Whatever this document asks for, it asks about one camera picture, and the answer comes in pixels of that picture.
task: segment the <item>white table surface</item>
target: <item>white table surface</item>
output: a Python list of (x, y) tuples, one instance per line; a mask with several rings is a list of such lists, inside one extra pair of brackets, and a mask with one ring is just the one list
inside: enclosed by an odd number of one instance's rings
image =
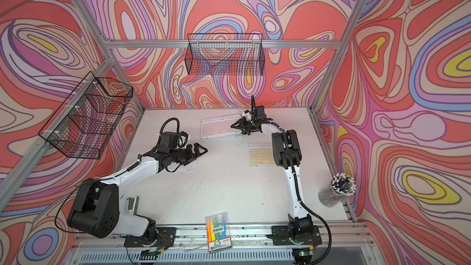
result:
[[(282, 167), (250, 167), (250, 143), (271, 143), (271, 135), (260, 132), (239, 139), (201, 140), (200, 123), (204, 118), (242, 113), (242, 109), (151, 109), (137, 129), (124, 167), (133, 164), (138, 154), (157, 143), (159, 130), (168, 118), (180, 120), (180, 131), (190, 134), (189, 144), (199, 143), (208, 152), (198, 158), (196, 171), (165, 170), (133, 187), (127, 196), (139, 196), (138, 215), (157, 224), (201, 224), (204, 217), (227, 212), (231, 223), (288, 221), (288, 197)], [(328, 208), (317, 193), (332, 178), (326, 158), (305, 108), (265, 109), (286, 130), (297, 132), (301, 147), (301, 186), (306, 205), (325, 220), (347, 220), (341, 203)], [(165, 131), (175, 131), (175, 121)]]

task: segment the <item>psychedelic patterned wall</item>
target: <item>psychedelic patterned wall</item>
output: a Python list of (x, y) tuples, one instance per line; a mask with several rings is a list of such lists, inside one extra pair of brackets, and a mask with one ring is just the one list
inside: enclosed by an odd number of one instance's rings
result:
[(263, 76), (188, 75), (184, 49), (115, 49), (144, 107), (309, 106), (333, 49), (283, 48)]
[(355, 0), (86, 0), (110, 39), (186, 39), (259, 31), (266, 39), (339, 39)]
[(471, 0), (370, 0), (316, 114), (387, 264), (471, 264)]
[[(38, 138), (78, 81), (103, 61), (70, 0), (0, 1), (0, 180)], [(0, 213), (0, 264), (58, 264), (74, 242), (53, 224), (76, 184), (114, 171), (131, 136), (130, 104), (101, 160), (50, 149)], [(69, 202), (60, 215), (65, 227)]]
[[(261, 32), (265, 39), (339, 39), (355, 0), (85, 0), (111, 39), (185, 39)], [(144, 107), (310, 105), (333, 50), (269, 49), (263, 77), (187, 76), (183, 49), (118, 49)]]

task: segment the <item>wire mesh basket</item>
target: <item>wire mesh basket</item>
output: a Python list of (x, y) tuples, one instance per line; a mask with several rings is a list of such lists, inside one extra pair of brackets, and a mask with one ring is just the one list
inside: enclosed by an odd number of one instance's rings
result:
[(193, 33), (187, 37), (185, 65), (189, 75), (263, 75), (262, 34)]
[(94, 78), (47, 138), (69, 158), (100, 159), (133, 94), (113, 78)]

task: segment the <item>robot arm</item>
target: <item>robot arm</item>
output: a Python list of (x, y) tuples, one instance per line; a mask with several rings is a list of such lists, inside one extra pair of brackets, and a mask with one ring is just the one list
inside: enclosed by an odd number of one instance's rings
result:
[[(171, 120), (177, 121), (177, 132), (163, 132)], [(145, 178), (163, 169), (168, 171), (169, 164), (176, 162), (187, 165), (208, 152), (199, 144), (194, 144), (194, 149), (191, 144), (186, 145), (188, 135), (179, 132), (179, 126), (178, 119), (167, 120), (162, 126), (157, 145), (144, 155), (139, 155), (137, 162), (110, 176), (85, 180), (79, 186), (67, 225), (98, 238), (130, 235), (140, 238), (144, 245), (154, 243), (157, 237), (156, 222), (144, 216), (120, 213), (119, 199)]]
[(251, 132), (262, 132), (272, 137), (273, 158), (278, 166), (283, 167), (290, 212), (288, 215), (289, 238), (293, 243), (304, 243), (312, 241), (313, 246), (322, 243), (321, 238), (314, 236), (314, 230), (318, 227), (313, 225), (311, 215), (321, 217), (306, 207), (300, 181), (301, 149), (298, 137), (294, 130), (284, 130), (271, 118), (267, 118), (263, 106), (255, 105), (252, 96), (251, 111), (245, 111), (243, 117), (231, 127), (241, 129), (243, 134), (250, 135)]

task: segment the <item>pen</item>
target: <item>pen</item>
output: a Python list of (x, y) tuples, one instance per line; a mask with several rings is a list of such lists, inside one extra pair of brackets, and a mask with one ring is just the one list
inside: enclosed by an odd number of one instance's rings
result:
[[(217, 219), (215, 218), (214, 220), (215, 220), (215, 221), (214, 221), (214, 227), (215, 227), (215, 228), (216, 228), (216, 227), (219, 227), (218, 222), (216, 222)], [(216, 236), (216, 239), (221, 239), (221, 234), (220, 234), (220, 233), (215, 233), (215, 236)]]
[(224, 217), (222, 217), (222, 228), (224, 228), (224, 230), (221, 232), (221, 238), (225, 239), (226, 238), (226, 219)]
[(211, 240), (212, 240), (212, 241), (215, 241), (215, 240), (216, 240), (216, 236), (214, 235), (214, 231), (212, 230), (212, 229), (214, 228), (214, 222), (212, 221), (212, 219), (211, 219), (211, 221), (210, 221), (210, 225), (209, 225), (209, 226), (211, 227)]
[(209, 224), (209, 220), (206, 222), (206, 230), (208, 231), (208, 242), (212, 242), (212, 238), (211, 238), (211, 224)]

